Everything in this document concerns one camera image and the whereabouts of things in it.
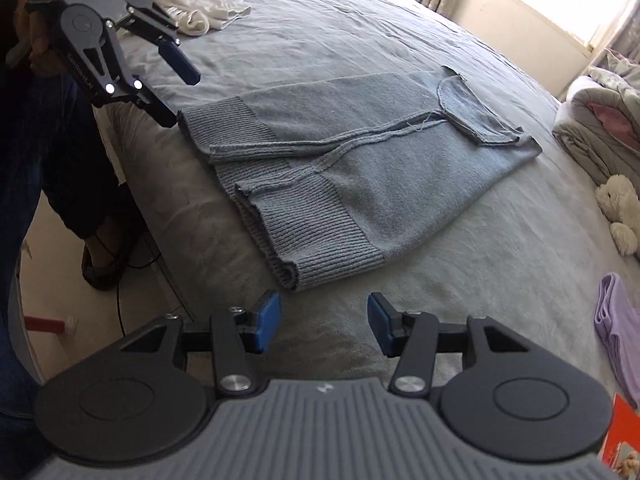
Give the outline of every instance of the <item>white stuffed animal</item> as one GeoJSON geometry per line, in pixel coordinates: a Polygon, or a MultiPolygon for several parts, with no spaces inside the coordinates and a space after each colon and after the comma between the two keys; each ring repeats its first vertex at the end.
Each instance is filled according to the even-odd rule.
{"type": "Polygon", "coordinates": [[[612,222],[609,230],[620,254],[634,254],[640,239],[640,202],[634,185],[624,175],[613,175],[596,189],[596,201],[612,222]]]}

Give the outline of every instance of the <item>metal screw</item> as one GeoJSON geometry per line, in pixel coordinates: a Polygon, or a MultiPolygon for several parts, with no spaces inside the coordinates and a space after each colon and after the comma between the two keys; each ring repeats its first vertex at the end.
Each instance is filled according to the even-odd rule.
{"type": "Polygon", "coordinates": [[[416,377],[413,375],[405,375],[402,377],[398,377],[394,386],[404,392],[406,394],[416,394],[421,392],[427,386],[427,383],[424,382],[420,377],[416,377]]]}
{"type": "Polygon", "coordinates": [[[222,378],[220,386],[228,392],[244,392],[251,387],[251,379],[245,375],[228,375],[222,378]]]}

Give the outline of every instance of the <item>bed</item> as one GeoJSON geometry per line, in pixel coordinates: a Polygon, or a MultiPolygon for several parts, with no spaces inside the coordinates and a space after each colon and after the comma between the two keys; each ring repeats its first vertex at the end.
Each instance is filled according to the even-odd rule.
{"type": "MultiPolygon", "coordinates": [[[[587,174],[551,136],[558,101],[505,57],[413,0],[246,0],[248,18],[185,40],[201,69],[184,85],[139,38],[123,40],[134,72],[178,108],[293,82],[433,70],[468,79],[493,111],[533,134],[543,153],[493,186],[452,224],[382,269],[300,293],[282,291],[216,175],[177,127],[128,104],[98,110],[132,193],[190,311],[250,306],[268,288],[284,316],[258,370],[284,378],[389,377],[367,325],[382,292],[398,310],[443,322],[491,316],[600,380],[615,382],[593,329],[598,283],[618,272],[640,300],[640,268],[623,259],[587,174]]],[[[436,382],[459,359],[438,359],[436,382]]]]}

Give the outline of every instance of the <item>purple cloth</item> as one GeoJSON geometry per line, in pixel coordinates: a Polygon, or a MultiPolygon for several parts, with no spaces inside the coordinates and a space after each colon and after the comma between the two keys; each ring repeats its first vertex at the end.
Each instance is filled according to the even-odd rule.
{"type": "Polygon", "coordinates": [[[640,406],[640,311],[626,295],[622,278],[615,272],[600,281],[593,319],[596,332],[607,349],[613,373],[635,409],[640,406]]]}

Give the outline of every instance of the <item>slipper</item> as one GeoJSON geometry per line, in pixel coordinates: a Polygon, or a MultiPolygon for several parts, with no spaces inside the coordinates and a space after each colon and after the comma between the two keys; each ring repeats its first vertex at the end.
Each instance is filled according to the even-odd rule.
{"type": "Polygon", "coordinates": [[[127,270],[131,253],[146,230],[145,221],[126,183],[118,188],[118,197],[110,216],[118,219],[124,229],[122,245],[118,253],[114,254],[114,260],[107,266],[94,267],[89,250],[85,247],[82,253],[82,276],[94,289],[101,291],[111,290],[120,282],[127,270]]]}

